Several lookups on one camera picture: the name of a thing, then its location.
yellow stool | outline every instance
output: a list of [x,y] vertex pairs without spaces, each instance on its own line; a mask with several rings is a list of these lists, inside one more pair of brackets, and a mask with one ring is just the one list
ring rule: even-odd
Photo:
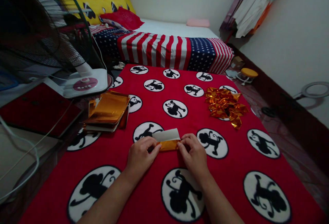
[[251,70],[249,68],[242,68],[241,72],[239,72],[234,79],[239,79],[243,83],[241,85],[245,85],[245,83],[251,83],[255,77],[258,76],[258,73],[254,70]]

cardboard box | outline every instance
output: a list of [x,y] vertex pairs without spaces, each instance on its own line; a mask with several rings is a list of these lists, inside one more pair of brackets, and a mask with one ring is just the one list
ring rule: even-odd
[[236,56],[232,59],[231,67],[233,70],[240,70],[244,64],[244,61],[239,56]]

red pillow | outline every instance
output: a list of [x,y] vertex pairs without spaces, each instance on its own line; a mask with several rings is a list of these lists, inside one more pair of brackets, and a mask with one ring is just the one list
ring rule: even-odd
[[117,12],[101,14],[99,17],[102,22],[125,30],[138,29],[144,23],[136,14],[122,7]]

wall baseboard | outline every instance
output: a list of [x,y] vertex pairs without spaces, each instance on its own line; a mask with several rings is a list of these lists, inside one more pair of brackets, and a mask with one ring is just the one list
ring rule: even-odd
[[297,104],[298,110],[289,107],[287,99],[283,95],[292,97],[233,44],[229,43],[228,46],[234,50],[236,56],[245,61],[244,67],[258,73],[258,77],[255,78],[252,85],[271,108],[276,108],[277,116],[290,133],[329,177],[329,129],[301,105]]

pink pillow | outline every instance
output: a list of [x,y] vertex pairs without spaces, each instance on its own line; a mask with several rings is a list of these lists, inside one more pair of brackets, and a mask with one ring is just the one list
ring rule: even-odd
[[117,12],[101,14],[99,17],[102,23],[124,30],[135,30],[144,24],[136,14],[122,7],[119,7]]
[[196,19],[196,18],[190,18],[187,23],[187,26],[195,26],[195,27],[209,27],[210,23],[207,19]]

